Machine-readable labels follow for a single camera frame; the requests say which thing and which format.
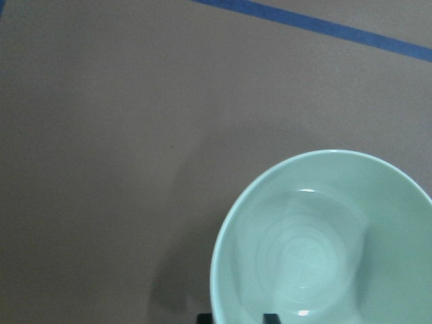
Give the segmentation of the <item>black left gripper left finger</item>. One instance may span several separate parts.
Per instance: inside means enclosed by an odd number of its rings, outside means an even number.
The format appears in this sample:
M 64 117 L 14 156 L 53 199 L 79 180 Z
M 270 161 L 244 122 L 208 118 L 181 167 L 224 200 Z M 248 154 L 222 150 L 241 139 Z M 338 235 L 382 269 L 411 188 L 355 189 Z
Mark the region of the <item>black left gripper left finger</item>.
M 197 324 L 213 324 L 213 315 L 211 313 L 197 314 Z

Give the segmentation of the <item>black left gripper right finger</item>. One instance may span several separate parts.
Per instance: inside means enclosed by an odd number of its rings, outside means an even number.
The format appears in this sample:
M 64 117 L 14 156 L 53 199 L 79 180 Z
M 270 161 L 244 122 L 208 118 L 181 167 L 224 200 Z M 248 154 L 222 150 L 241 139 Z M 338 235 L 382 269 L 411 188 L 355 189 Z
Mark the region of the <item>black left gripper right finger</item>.
M 280 318 L 275 313 L 265 313 L 263 315 L 263 324 L 280 324 Z

